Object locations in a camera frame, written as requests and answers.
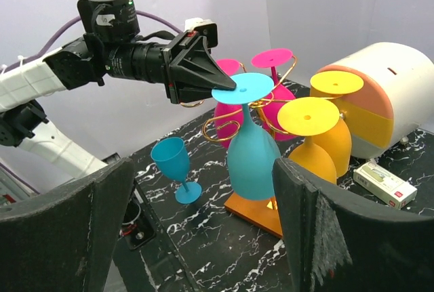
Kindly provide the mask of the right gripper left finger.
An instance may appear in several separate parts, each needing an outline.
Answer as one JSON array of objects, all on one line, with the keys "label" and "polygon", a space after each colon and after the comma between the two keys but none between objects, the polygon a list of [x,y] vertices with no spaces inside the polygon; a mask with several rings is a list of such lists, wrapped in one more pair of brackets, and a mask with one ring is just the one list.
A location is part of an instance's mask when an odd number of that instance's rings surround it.
[{"label": "right gripper left finger", "polygon": [[2,291],[103,291],[134,181],[124,158],[1,207]]}]

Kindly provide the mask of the orange wine glass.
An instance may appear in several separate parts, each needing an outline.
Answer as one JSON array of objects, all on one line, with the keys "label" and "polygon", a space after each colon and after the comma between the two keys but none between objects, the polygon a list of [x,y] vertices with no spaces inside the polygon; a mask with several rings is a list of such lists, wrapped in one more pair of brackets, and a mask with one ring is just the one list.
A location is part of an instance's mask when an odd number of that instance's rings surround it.
[{"label": "orange wine glass", "polygon": [[[322,71],[311,77],[311,96],[323,98],[337,103],[350,93],[359,91],[363,79],[351,72],[341,70]],[[323,134],[313,137],[314,143],[322,147],[332,158],[337,178],[342,177],[349,169],[352,139],[349,128],[342,116],[335,126]]]},{"label": "orange wine glass", "polygon": [[284,131],[304,138],[304,142],[290,153],[289,159],[317,177],[336,184],[335,164],[328,152],[314,143],[313,138],[337,124],[338,108],[323,98],[296,98],[279,109],[277,120]]}]

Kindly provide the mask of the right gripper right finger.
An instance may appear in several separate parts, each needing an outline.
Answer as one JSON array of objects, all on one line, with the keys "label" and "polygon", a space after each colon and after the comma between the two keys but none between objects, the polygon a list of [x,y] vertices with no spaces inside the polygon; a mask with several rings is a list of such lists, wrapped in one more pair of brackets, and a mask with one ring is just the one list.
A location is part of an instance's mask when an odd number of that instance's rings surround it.
[{"label": "right gripper right finger", "polygon": [[287,158],[273,184],[294,291],[432,291],[433,218],[331,184]]}]

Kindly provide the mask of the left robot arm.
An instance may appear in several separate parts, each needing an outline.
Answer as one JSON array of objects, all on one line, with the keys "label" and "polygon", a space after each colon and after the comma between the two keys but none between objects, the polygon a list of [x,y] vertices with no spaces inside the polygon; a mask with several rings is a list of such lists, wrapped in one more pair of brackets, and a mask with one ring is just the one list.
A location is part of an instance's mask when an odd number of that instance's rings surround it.
[{"label": "left robot arm", "polygon": [[213,89],[233,91],[235,82],[211,57],[217,29],[205,20],[186,30],[168,26],[140,34],[134,0],[79,0],[84,34],[1,73],[1,145],[36,154],[75,179],[105,163],[67,138],[47,117],[38,98],[72,90],[104,76],[160,83],[173,104],[208,99]]}]

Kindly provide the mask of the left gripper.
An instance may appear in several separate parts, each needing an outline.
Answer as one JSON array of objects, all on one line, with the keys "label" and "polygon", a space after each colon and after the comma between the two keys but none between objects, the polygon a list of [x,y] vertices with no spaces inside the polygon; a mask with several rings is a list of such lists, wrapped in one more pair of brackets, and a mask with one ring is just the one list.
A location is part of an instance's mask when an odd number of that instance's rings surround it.
[{"label": "left gripper", "polygon": [[236,88],[211,57],[204,36],[189,36],[184,31],[161,49],[161,57],[166,96],[173,104],[207,99],[213,89]]}]

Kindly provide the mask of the orange wine glass front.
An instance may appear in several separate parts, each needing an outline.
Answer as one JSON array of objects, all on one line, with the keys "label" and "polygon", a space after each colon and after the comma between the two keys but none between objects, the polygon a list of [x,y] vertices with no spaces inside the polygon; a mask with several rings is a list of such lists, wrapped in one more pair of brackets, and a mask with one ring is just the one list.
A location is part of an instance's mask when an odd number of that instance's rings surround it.
[{"label": "orange wine glass front", "polygon": [[317,177],[336,184],[335,164],[328,152],[314,143],[313,138],[337,124],[338,108],[323,98],[296,98],[279,109],[277,120],[284,131],[304,138],[304,142],[290,153],[289,159]]}]

